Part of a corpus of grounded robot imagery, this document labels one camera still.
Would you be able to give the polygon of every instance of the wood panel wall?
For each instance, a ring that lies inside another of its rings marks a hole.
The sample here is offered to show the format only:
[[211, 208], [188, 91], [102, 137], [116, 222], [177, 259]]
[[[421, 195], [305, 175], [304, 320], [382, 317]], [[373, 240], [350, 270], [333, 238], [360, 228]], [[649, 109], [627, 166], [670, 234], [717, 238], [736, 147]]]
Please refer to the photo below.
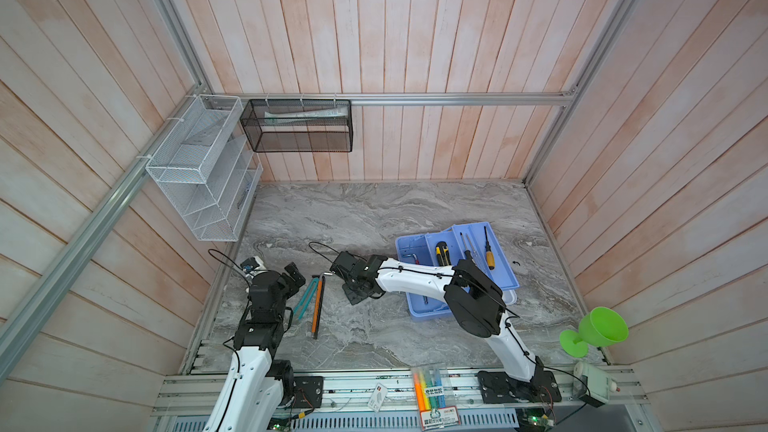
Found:
[[768, 0], [642, 0], [532, 185], [666, 430], [768, 427], [766, 102]]
[[[617, 0], [174, 0], [217, 92], [569, 90]], [[559, 108], [354, 108], [263, 180], [520, 178]]]
[[[194, 81], [153, 0], [0, 0], [0, 322]], [[0, 387], [3, 430], [141, 430], [216, 263], [153, 184]]]

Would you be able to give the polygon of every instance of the blue plastic tray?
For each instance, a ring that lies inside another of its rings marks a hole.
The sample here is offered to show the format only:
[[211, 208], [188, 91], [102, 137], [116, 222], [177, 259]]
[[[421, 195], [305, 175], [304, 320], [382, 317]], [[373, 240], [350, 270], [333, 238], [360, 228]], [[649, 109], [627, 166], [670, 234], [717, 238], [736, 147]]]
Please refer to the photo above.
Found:
[[[484, 227], [488, 227], [488, 241], [491, 244], [491, 250], [493, 251], [496, 262], [494, 270], [490, 270], [488, 264], [485, 262]], [[469, 251], [472, 255], [472, 259], [480, 270], [489, 276], [501, 290], [512, 290], [520, 286], [517, 278], [514, 276], [512, 267], [509, 266], [509, 262], [504, 256], [504, 252], [498, 244], [496, 235], [493, 233], [493, 229], [488, 222], [476, 222], [473, 224], [452, 226], [443, 232], [404, 235], [398, 237], [395, 241], [398, 260], [415, 264], [416, 262], [412, 255], [415, 254], [418, 258], [418, 263], [424, 265], [437, 265], [437, 256], [435, 254], [436, 246], [438, 242], [444, 241], [448, 245], [448, 254], [451, 259], [451, 264], [456, 264], [460, 259], [464, 258], [465, 250], [459, 233], [464, 234], [468, 240], [472, 240], [472, 244], [477, 251], [477, 255], [475, 255], [470, 246]], [[451, 309], [448, 308], [448, 305], [445, 302], [429, 298], [428, 302], [425, 304], [424, 296], [422, 295], [406, 295], [408, 298], [408, 309], [410, 309], [414, 321], [427, 321], [451, 315]]]

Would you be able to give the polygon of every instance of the green plastic cup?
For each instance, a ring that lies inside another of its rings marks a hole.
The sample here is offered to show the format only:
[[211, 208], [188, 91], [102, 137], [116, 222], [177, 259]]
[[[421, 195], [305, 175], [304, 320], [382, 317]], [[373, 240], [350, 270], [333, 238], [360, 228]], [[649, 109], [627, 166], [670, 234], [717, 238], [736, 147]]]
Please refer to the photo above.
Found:
[[627, 340], [627, 322], [608, 307], [596, 307], [581, 319], [577, 331], [562, 331], [560, 345], [569, 355], [581, 358], [589, 352], [589, 345], [607, 347]]

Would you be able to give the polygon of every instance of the marble countertop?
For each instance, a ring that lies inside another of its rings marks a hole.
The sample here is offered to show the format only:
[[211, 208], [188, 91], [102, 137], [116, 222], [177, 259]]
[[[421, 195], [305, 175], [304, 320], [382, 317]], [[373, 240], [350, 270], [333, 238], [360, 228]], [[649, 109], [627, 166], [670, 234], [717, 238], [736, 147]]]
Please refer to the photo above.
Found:
[[[237, 262], [261, 256], [276, 270], [294, 262], [310, 280], [329, 263], [307, 243], [368, 256], [397, 257], [401, 235], [436, 232], [455, 224], [488, 221], [520, 283], [520, 314], [514, 327], [547, 364], [569, 364], [558, 336], [581, 319], [575, 297], [538, 218], [519, 184], [489, 182], [380, 182], [267, 184], [259, 186]], [[485, 341], [463, 331], [453, 317], [414, 322], [405, 294], [350, 305], [342, 282], [328, 277], [318, 340], [312, 340], [312, 311], [294, 323], [276, 358], [294, 369], [402, 368], [441, 362], [448, 367], [495, 367], [500, 362]], [[303, 289], [289, 300], [293, 306]], [[244, 310], [245, 283], [230, 277], [209, 340], [234, 334]], [[200, 371], [222, 371], [230, 352], [208, 354]], [[594, 348], [588, 360], [600, 363]]]

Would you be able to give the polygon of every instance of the robotic arm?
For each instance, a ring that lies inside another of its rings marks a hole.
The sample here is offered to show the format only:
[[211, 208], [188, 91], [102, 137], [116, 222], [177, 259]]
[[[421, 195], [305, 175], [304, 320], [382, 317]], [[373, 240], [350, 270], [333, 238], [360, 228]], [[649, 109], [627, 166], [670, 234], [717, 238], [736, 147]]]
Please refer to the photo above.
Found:
[[[241, 265], [244, 269], [248, 269], [247, 262]], [[306, 280], [293, 263], [285, 267], [286, 274], [268, 271], [260, 262], [255, 264], [250, 264], [249, 306], [234, 336], [235, 352], [224, 388], [206, 424], [209, 432], [229, 427], [261, 432], [276, 408], [292, 404], [301, 408], [293, 402], [297, 388], [290, 362], [273, 359], [283, 337], [286, 300]], [[471, 260], [431, 267], [383, 255], [365, 260], [341, 252], [330, 270], [344, 281], [342, 289], [351, 304], [386, 292], [411, 292], [447, 303], [458, 324], [484, 338], [504, 366], [504, 373], [478, 373], [484, 400], [540, 401], [545, 390], [553, 401], [562, 399], [552, 372], [543, 369], [542, 362], [510, 325], [512, 315], [502, 301], [501, 289]]]

